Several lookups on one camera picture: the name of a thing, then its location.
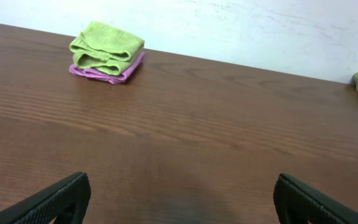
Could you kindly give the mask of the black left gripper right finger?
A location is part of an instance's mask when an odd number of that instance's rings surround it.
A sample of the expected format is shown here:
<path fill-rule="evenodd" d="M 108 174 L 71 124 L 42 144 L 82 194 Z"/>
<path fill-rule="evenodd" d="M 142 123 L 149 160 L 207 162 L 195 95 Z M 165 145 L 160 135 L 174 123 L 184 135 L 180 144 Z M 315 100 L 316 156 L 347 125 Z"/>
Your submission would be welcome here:
<path fill-rule="evenodd" d="M 293 176 L 281 173 L 273 191 L 281 224 L 358 224 L 358 213 Z"/>

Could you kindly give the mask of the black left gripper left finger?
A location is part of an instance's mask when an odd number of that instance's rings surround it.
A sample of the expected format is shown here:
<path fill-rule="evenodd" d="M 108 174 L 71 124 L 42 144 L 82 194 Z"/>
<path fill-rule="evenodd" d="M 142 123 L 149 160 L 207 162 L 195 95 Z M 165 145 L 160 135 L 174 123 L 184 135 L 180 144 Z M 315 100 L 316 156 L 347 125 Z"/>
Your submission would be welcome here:
<path fill-rule="evenodd" d="M 75 172 L 0 211 L 0 224 L 82 224 L 91 197 L 85 172 Z"/>

